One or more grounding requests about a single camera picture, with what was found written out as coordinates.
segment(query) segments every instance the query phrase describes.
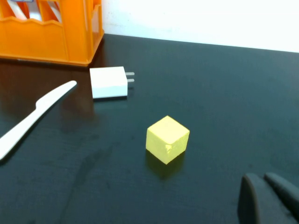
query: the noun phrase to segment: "white plastic knife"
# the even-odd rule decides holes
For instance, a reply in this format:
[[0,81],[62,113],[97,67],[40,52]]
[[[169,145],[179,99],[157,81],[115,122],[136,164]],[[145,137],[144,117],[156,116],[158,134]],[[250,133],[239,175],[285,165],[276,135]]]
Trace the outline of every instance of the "white plastic knife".
[[16,18],[20,19],[20,20],[26,20],[27,17],[25,16],[25,14],[23,13],[23,11],[21,10],[21,8],[19,7],[18,3],[15,1],[11,1],[11,0],[7,0],[9,6],[11,7],[14,15],[16,16]]
[[50,8],[52,9],[54,15],[56,16],[57,20],[59,22],[62,22],[62,19],[61,19],[61,14],[60,14],[60,11],[59,11],[59,8],[56,6],[55,2],[53,1],[48,1],[48,5],[50,6]]
[[33,126],[51,106],[76,85],[76,81],[67,82],[40,98],[36,102],[36,109],[0,139],[0,160],[9,153],[31,126]]

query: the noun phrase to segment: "charger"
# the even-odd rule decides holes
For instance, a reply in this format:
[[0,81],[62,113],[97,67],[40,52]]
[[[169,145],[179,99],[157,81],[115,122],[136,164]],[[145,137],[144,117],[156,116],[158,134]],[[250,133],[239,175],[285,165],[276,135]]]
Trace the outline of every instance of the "charger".
[[133,75],[133,72],[126,73],[124,67],[91,68],[93,99],[128,96],[128,83],[135,80],[127,76]]

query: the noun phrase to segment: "table surface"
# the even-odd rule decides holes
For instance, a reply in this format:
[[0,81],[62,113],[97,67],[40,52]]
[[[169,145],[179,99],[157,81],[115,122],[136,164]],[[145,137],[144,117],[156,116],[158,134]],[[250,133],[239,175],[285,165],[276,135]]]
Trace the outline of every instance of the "table surface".
[[[0,61],[0,135],[69,80],[78,87],[0,165],[0,223],[236,224],[241,177],[299,186],[299,54],[105,35],[92,67],[136,73],[127,100],[93,102],[87,68]],[[190,129],[164,166],[146,130]]]

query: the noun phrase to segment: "plastic crate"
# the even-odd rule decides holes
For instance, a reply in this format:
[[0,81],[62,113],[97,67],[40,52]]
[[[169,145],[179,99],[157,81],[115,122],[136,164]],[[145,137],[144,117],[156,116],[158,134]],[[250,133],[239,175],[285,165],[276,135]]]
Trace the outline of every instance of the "plastic crate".
[[[0,0],[0,57],[88,66],[104,35],[101,0],[56,0],[62,22],[48,1],[37,0],[39,21],[17,19]],[[28,18],[27,3],[18,5]]]

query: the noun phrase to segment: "yellow cube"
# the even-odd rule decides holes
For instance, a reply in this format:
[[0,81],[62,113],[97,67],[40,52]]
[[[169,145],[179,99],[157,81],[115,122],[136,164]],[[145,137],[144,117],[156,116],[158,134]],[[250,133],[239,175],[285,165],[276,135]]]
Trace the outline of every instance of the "yellow cube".
[[186,150],[190,131],[169,116],[150,126],[146,149],[165,164]]

